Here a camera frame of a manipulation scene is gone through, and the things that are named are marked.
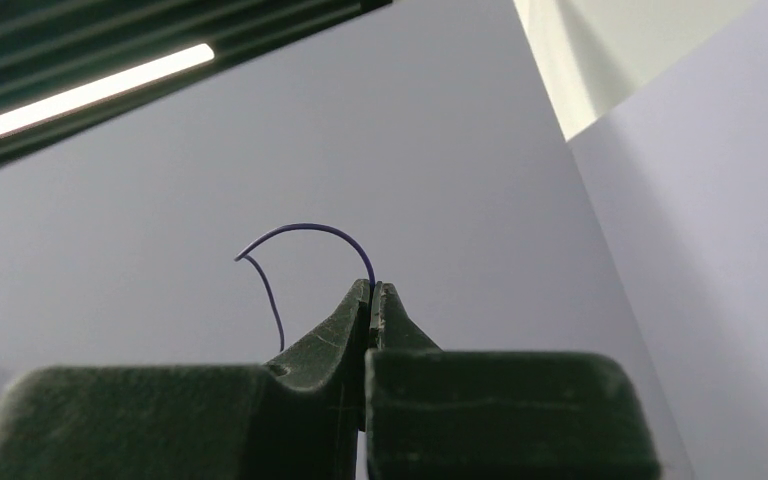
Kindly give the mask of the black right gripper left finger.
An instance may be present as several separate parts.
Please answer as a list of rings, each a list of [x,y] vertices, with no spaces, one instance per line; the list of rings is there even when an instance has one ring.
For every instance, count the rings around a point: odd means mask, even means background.
[[[352,479],[370,297],[265,364],[29,372],[0,397],[0,479]]]

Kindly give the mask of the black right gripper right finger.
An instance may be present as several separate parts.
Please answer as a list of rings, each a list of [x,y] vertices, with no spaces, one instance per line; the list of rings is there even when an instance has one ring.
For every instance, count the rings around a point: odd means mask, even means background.
[[[373,479],[657,479],[635,388],[576,351],[445,351],[394,285],[372,297],[365,357]]]

